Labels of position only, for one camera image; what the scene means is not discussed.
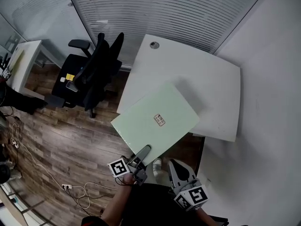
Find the white desk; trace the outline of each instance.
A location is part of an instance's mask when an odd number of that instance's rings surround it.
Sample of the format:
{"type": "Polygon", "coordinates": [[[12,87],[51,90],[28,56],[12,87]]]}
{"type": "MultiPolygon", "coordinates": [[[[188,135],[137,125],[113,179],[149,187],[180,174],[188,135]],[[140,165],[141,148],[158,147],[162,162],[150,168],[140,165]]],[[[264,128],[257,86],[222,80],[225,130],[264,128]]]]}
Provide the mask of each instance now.
{"type": "Polygon", "coordinates": [[[15,51],[17,48],[23,49],[24,51],[17,60],[7,84],[16,92],[44,99],[44,96],[25,88],[25,84],[32,66],[40,52],[42,52],[42,54],[44,54],[50,61],[59,67],[61,67],[60,63],[47,49],[44,48],[42,45],[42,40],[20,43],[17,45],[15,51]]]}
{"type": "Polygon", "coordinates": [[[200,118],[190,131],[235,141],[240,104],[240,68],[172,40],[145,35],[117,112],[122,114],[144,95],[171,81],[200,118]],[[152,49],[150,43],[158,42],[152,49]]]}

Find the black office chair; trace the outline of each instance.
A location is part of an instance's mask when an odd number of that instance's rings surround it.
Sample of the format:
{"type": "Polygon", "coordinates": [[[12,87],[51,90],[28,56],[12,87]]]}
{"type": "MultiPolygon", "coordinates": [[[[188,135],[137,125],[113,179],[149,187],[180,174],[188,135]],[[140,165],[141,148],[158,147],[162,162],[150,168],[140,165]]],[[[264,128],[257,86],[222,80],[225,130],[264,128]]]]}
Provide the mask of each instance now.
{"type": "Polygon", "coordinates": [[[109,47],[104,34],[98,35],[97,46],[91,55],[88,52],[90,43],[84,40],[71,40],[70,47],[80,48],[87,57],[70,54],[64,62],[56,79],[51,95],[45,96],[45,101],[55,107],[73,108],[76,105],[90,110],[90,117],[94,118],[93,109],[105,98],[104,87],[117,74],[122,62],[117,60],[123,44],[124,34],[121,33],[109,47]],[[75,75],[72,82],[61,82],[67,74],[75,75]]]}

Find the light green board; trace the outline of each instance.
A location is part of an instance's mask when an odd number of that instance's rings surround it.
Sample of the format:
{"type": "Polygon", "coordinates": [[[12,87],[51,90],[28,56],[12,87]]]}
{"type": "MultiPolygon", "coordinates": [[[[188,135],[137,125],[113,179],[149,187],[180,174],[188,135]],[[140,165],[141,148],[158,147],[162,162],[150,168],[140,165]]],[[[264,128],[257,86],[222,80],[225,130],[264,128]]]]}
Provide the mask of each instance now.
{"type": "Polygon", "coordinates": [[[151,146],[150,153],[143,160],[146,166],[180,140],[198,121],[198,115],[174,85],[165,83],[111,123],[135,154],[144,146],[151,146]],[[160,126],[154,119],[157,114],[165,121],[164,125],[160,126]]]}

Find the white cable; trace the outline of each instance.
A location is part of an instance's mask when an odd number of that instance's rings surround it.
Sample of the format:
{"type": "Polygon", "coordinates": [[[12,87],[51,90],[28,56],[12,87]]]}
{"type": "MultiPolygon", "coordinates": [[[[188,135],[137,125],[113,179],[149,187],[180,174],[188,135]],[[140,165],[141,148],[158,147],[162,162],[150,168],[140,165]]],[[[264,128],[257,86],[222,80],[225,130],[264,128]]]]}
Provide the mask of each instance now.
{"type": "MultiPolygon", "coordinates": [[[[20,141],[20,138],[19,138],[19,135],[18,135],[18,131],[17,131],[17,130],[18,130],[18,126],[17,126],[16,123],[14,123],[13,126],[12,126],[12,130],[13,130],[13,139],[14,139],[14,126],[16,126],[16,136],[17,136],[17,138],[18,138],[19,143],[20,143],[22,146],[25,147],[26,151],[27,151],[27,152],[30,154],[30,156],[32,157],[32,160],[34,161],[34,163],[35,163],[36,165],[42,167],[42,168],[43,168],[43,169],[44,169],[44,170],[52,177],[52,179],[56,182],[56,184],[57,184],[62,190],[65,191],[65,189],[63,189],[63,188],[59,185],[59,183],[55,180],[55,178],[47,171],[47,169],[46,169],[44,166],[42,166],[41,164],[38,164],[38,163],[36,162],[36,160],[34,159],[33,155],[30,153],[30,151],[28,151],[27,147],[20,141]]],[[[82,189],[84,190],[84,194],[83,194],[82,196],[80,196],[80,197],[77,199],[77,204],[78,204],[82,209],[88,209],[88,208],[91,206],[91,200],[90,200],[90,197],[89,197],[89,195],[88,195],[88,193],[87,193],[87,190],[86,190],[86,185],[89,184],[89,183],[95,184],[95,185],[98,185],[98,186],[101,186],[101,187],[104,187],[104,188],[107,188],[107,189],[111,189],[111,190],[116,190],[116,191],[117,191],[117,189],[114,189],[114,188],[111,188],[111,187],[107,187],[107,186],[103,186],[103,185],[101,185],[101,184],[94,183],[94,182],[87,182],[87,183],[84,185],[84,187],[82,187],[82,186],[72,186],[72,187],[80,187],[80,188],[82,188],[82,189]],[[86,195],[87,195],[87,198],[88,198],[88,200],[89,200],[89,206],[87,206],[86,208],[84,208],[84,207],[82,207],[81,204],[79,203],[79,199],[85,197],[86,195]]]]}
{"type": "Polygon", "coordinates": [[[55,178],[47,171],[47,169],[44,167],[44,166],[42,166],[41,164],[38,164],[37,162],[36,162],[36,160],[34,159],[34,157],[32,156],[32,154],[30,153],[30,151],[28,151],[28,149],[27,149],[27,147],[20,141],[20,139],[19,139],[19,136],[18,136],[18,131],[17,131],[17,124],[16,123],[14,123],[13,124],[13,138],[14,138],[14,126],[16,126],[16,135],[17,135],[17,138],[18,138],[18,141],[19,141],[19,143],[22,145],[22,146],[24,146],[25,147],[25,149],[26,149],[26,151],[30,154],[30,156],[32,157],[32,160],[34,161],[34,163],[36,164],[36,165],[38,165],[38,166],[40,166],[40,167],[42,167],[51,177],[52,177],[52,179],[56,182],[56,184],[61,188],[61,189],[63,189],[59,184],[58,184],[58,182],[55,180],[55,178]]]}

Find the power strip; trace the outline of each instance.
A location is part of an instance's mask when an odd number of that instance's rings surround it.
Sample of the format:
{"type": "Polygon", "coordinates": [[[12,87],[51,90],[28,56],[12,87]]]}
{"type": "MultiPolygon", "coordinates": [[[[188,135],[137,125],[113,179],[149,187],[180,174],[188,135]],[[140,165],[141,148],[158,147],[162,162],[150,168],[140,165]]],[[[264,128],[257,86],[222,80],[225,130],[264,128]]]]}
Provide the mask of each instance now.
{"type": "Polygon", "coordinates": [[[13,139],[11,138],[11,144],[15,146],[15,148],[19,149],[20,145],[13,139]]]}
{"type": "Polygon", "coordinates": [[[62,188],[66,191],[67,189],[72,189],[72,185],[70,185],[70,184],[62,184],[62,188]]]}

